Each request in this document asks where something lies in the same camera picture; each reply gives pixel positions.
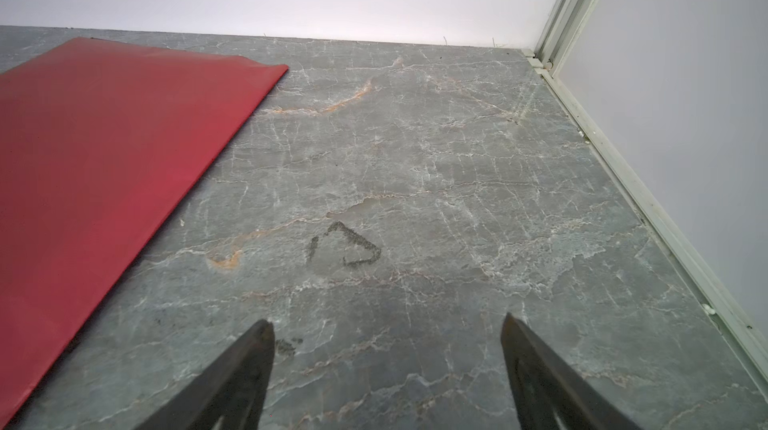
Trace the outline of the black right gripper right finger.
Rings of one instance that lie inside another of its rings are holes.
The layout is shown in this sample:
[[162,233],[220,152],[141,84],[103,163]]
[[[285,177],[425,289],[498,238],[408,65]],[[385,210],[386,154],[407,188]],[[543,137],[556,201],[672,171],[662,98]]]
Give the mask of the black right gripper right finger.
[[512,314],[500,342],[522,429],[640,429]]

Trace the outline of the dark red wrapping paper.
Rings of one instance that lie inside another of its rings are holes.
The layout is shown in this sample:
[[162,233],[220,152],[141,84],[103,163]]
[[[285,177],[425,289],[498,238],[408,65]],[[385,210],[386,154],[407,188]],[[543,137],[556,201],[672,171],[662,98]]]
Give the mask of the dark red wrapping paper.
[[286,72],[98,38],[3,72],[3,423]]

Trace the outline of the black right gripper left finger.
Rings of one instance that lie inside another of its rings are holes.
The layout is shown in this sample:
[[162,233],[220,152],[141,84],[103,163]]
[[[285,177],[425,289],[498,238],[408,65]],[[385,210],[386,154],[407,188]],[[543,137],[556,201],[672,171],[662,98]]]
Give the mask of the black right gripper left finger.
[[259,320],[140,429],[256,429],[275,357],[274,326]]

